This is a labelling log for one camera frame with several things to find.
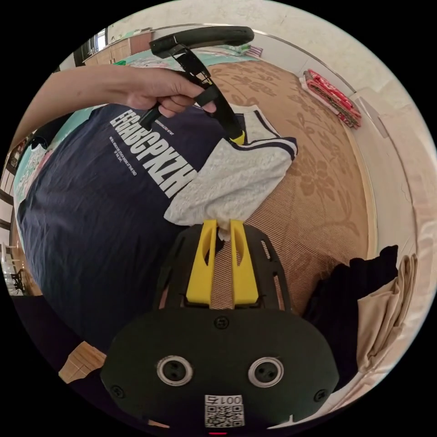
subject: window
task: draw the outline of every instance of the window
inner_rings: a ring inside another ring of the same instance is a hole
[[[103,50],[106,46],[106,41],[105,41],[105,29],[101,30],[98,34],[97,34],[97,49]]]

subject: wooden cabinet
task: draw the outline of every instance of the wooden cabinet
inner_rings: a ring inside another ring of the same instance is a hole
[[[131,55],[131,45],[129,39],[116,42],[109,46],[111,50],[112,63],[119,62]]]
[[[85,59],[85,65],[113,64],[131,55],[129,39],[116,42]]]
[[[113,64],[130,55],[150,49],[153,32],[144,32],[121,41],[114,42],[95,55],[85,59],[85,65]]]

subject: brown rug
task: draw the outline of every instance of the brown rug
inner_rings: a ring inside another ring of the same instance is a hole
[[[257,105],[280,135],[297,139],[296,160],[247,223],[271,239],[293,310],[302,314],[321,277],[339,263],[367,258],[366,197],[354,149],[341,121],[294,74],[264,61],[209,70],[230,103]],[[229,243],[216,257],[212,306],[232,307]]]

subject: white cloth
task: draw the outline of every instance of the white cloth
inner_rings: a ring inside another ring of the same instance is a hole
[[[232,105],[232,109],[246,133],[245,145],[222,139],[164,215],[183,226],[215,219],[224,240],[229,240],[229,221],[248,219],[279,184],[297,154],[296,139],[281,138],[257,106]]]

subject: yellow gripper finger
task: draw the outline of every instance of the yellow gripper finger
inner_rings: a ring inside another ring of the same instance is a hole
[[[205,220],[187,288],[186,297],[191,304],[211,306],[216,235],[217,221]]]
[[[231,220],[231,256],[234,307],[255,304],[258,300],[254,268],[250,258],[249,246],[243,222]]]
[[[233,141],[237,146],[242,146],[244,144],[244,139],[246,138],[246,134],[243,133],[238,138],[231,138],[231,141]]]

